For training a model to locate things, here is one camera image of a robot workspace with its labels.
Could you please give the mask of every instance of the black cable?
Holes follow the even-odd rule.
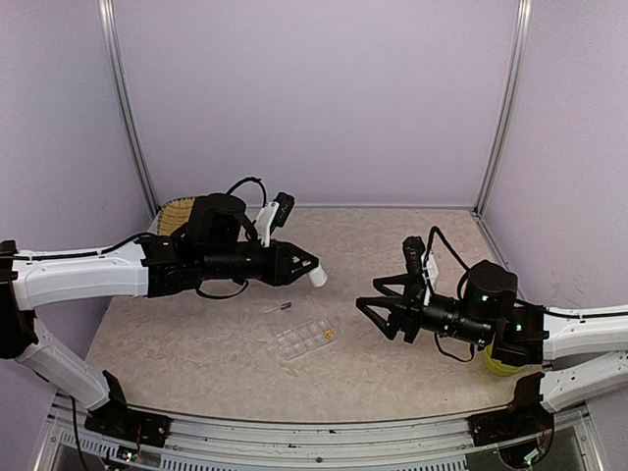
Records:
[[[458,286],[456,288],[456,293],[458,294],[458,300],[462,300],[462,287],[464,287],[465,282],[468,280],[469,278],[469,272],[464,272],[464,275],[462,275],[460,277],[460,280],[458,281]]]
[[[444,351],[443,348],[441,347],[441,343],[439,342],[439,336],[436,333],[434,333],[434,343],[436,344],[436,348],[439,350],[441,354],[443,354],[446,357],[453,358],[454,360],[459,361],[460,363],[468,363],[471,360],[473,360],[473,358],[475,357],[475,345],[473,343],[469,343],[469,353],[471,354],[471,356],[467,358],[466,360],[458,356],[455,356],[454,354],[449,353],[448,351]]]
[[[137,233],[134,235],[131,235],[127,238],[125,238],[124,240],[116,243],[115,245],[112,245],[110,247],[104,248],[100,251],[98,250],[91,250],[89,252],[78,252],[78,253],[59,253],[59,254],[55,254],[55,255],[36,255],[34,257],[24,257],[21,255],[17,255],[14,257],[3,257],[3,258],[13,258],[14,260],[21,260],[21,261],[33,261],[33,262],[41,262],[43,260],[64,260],[64,259],[72,259],[72,258],[84,258],[84,257],[95,257],[97,255],[104,255],[107,253],[111,253],[113,251],[118,250],[120,247],[122,247],[123,245],[132,242],[134,240],[136,240],[137,238],[141,237],[141,236],[155,236],[155,234],[153,233]]]
[[[464,269],[465,272],[468,272],[469,266],[466,263],[464,263],[464,260],[462,260],[462,257],[460,257],[460,255],[458,255],[458,252],[456,252],[453,249],[453,247],[451,246],[451,244],[449,243],[449,241],[446,239],[445,235],[441,231],[441,228],[439,228],[438,226],[432,226],[432,228],[430,229],[430,235],[428,236],[428,246],[425,249],[425,257],[423,258],[423,271],[424,272],[427,271],[428,259],[430,258],[430,252],[432,251],[432,245],[434,245],[434,235],[438,236],[441,239],[441,241],[443,242],[447,250],[449,250],[449,253],[453,255],[453,258],[456,259],[456,261],[460,264],[460,266]],[[430,290],[430,293],[434,294],[434,287],[432,287],[432,282],[430,281],[430,277],[425,277],[425,281],[427,283],[428,289]]]
[[[73,397],[70,397],[70,400],[72,401],[72,421],[75,426],[75,441],[77,442],[78,459],[80,460],[83,471],[89,471],[87,463],[85,463],[85,457],[80,449],[79,426],[77,425],[77,402]]]
[[[227,190],[227,194],[232,194],[234,191],[240,188],[243,184],[248,183],[248,182],[257,183],[259,187],[262,189],[262,200],[263,200],[262,205],[266,206],[266,203],[268,202],[268,196],[266,194],[266,186],[264,186],[264,184],[262,183],[262,179],[258,179],[257,177],[246,177],[245,179],[240,180],[239,182],[235,183],[231,188]]]
[[[206,292],[201,291],[200,288],[196,289],[196,294],[198,294],[200,297],[204,297],[205,299],[215,299],[215,300],[231,299],[232,297],[236,297],[236,296],[242,294],[244,292],[244,290],[248,288],[248,285],[249,285],[248,280],[244,280],[244,283],[243,283],[242,288],[240,289],[240,291],[234,292],[232,294],[224,294],[224,295],[207,294]]]
[[[549,435],[548,446],[546,446],[545,450],[543,451],[543,454],[541,456],[539,456],[539,459],[537,459],[534,463],[532,463],[534,466],[539,464],[541,461],[543,461],[546,458],[546,456],[548,456],[548,454],[550,454],[550,448],[553,445],[553,434],[555,432],[553,422],[551,423],[551,429],[550,430],[551,430],[551,435]]]
[[[622,316],[628,316],[628,311],[622,311],[622,312],[606,312],[606,313],[600,313],[600,314],[583,314],[582,316],[578,316],[577,314],[561,314],[558,312],[553,312],[550,311],[549,309],[547,309],[545,306],[541,306],[538,304],[533,304],[531,302],[528,301],[524,301],[522,299],[517,299],[516,300],[517,304],[521,304],[524,307],[530,307],[532,309],[542,309],[544,314],[547,314],[551,317],[559,317],[560,319],[603,319],[603,318],[608,318],[608,317],[622,317]]]
[[[545,313],[551,317],[559,317],[561,319],[603,319],[607,317],[622,317],[628,316],[628,312],[607,312],[604,314],[584,314],[582,316],[577,316],[575,314],[558,314],[557,312],[551,312],[545,309]]]

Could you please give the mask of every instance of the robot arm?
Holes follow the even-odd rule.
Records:
[[[253,224],[243,201],[214,193],[196,198],[188,222],[170,236],[143,234],[112,247],[58,252],[18,251],[13,241],[1,242],[0,358],[15,359],[74,397],[89,412],[87,429],[163,446],[169,419],[129,409],[118,380],[60,343],[34,310],[100,296],[199,292],[206,280],[242,285],[255,279],[280,287],[307,274],[321,287],[327,276],[318,258],[270,238],[292,206],[293,198],[280,193]],[[242,228],[248,240],[238,240]]]
[[[439,232],[433,228],[430,239]],[[426,248],[420,237],[409,237],[403,244],[406,274],[375,279],[374,288],[384,296],[356,300],[358,309],[388,339],[401,331],[405,341],[413,342],[419,330],[426,329],[472,343],[478,349],[491,343],[491,357],[512,366],[542,365],[567,355],[607,352],[573,368],[520,379],[506,409],[469,418],[476,445],[535,434],[539,424],[549,429],[554,412],[628,385],[628,305],[596,309],[532,305],[516,298],[516,275],[487,260],[471,268],[462,262],[466,273],[458,284],[458,298],[442,296],[430,283],[429,257],[426,260],[425,256],[430,247],[428,242]],[[387,285],[402,285],[403,291],[393,291]],[[388,309],[388,318],[378,315],[373,307]]]

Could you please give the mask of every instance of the metal frame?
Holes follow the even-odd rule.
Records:
[[[118,104],[120,105],[120,112],[125,125],[125,131],[127,132],[127,139],[129,140],[129,145],[131,147],[133,166],[135,168],[137,178],[139,179],[139,186],[144,198],[144,203],[148,209],[148,213],[151,218],[154,218],[159,212],[159,203],[153,183],[150,179],[150,174],[148,173],[148,167],[146,166],[146,161],[144,160],[141,145],[139,144],[135,119],[133,118],[131,101],[129,99],[127,82],[125,80],[125,70],[120,52],[120,43],[116,32],[114,4],[112,0],[99,0],[98,4],[100,21],[105,35],[105,43],[107,46],[107,52],[109,53],[111,71],[114,78],[114,85],[116,86],[116,93],[118,95]]]
[[[497,175],[497,167],[499,166],[499,161],[501,160],[503,145],[508,133],[508,125],[514,108],[517,85],[519,82],[519,76],[521,75],[521,66],[523,64],[523,55],[528,39],[531,14],[532,0],[519,0],[517,24],[515,28],[514,42],[512,43],[512,52],[510,54],[510,66],[508,68],[508,76],[506,79],[506,90],[501,102],[501,110],[499,111],[497,130],[493,139],[489,165],[487,166],[487,171],[484,174],[482,187],[474,207],[475,213],[480,218],[482,218],[487,207],[489,197],[491,196],[491,191]]]
[[[460,471],[467,469],[466,455],[494,449],[475,448],[466,418],[470,413],[426,419],[344,424],[284,424],[213,419],[168,413],[173,418],[164,448],[143,446],[147,461],[133,469],[179,471]],[[81,447],[86,454],[105,454],[119,445],[82,427],[85,411],[78,410]],[[591,419],[584,407],[556,414],[556,429],[573,427],[587,469],[602,471],[600,449]],[[75,447],[72,408],[58,394],[29,469],[49,471],[61,445]],[[520,440],[499,444],[512,445]]]

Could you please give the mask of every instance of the tabletop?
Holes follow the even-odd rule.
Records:
[[[439,226],[467,264],[491,259],[468,211],[295,208],[274,236],[318,256],[329,275],[313,288],[307,277],[288,287],[258,282],[229,300],[178,295],[114,298],[88,361],[114,374],[129,403],[210,417],[279,422],[356,422],[418,418],[508,403],[522,374],[500,378],[482,355],[459,363],[440,355],[429,332],[415,343],[387,340],[355,308],[378,295],[372,279],[404,271],[401,244]],[[454,295],[462,269],[435,242],[437,291]],[[228,293],[229,282],[203,289]],[[281,357],[277,326],[265,311],[328,319],[335,338],[292,360]],[[442,340],[458,356],[468,345]]]

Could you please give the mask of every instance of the lavender wall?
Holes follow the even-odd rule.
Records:
[[[253,174],[299,204],[471,207],[517,4],[117,2],[161,201]]]
[[[527,297],[628,303],[628,3],[535,0],[486,219]],[[589,401],[624,470],[628,391]]]
[[[147,223],[97,2],[0,2],[0,238],[19,247],[108,244]],[[107,300],[39,311],[85,354]],[[0,361],[0,469],[26,470],[54,389]]]

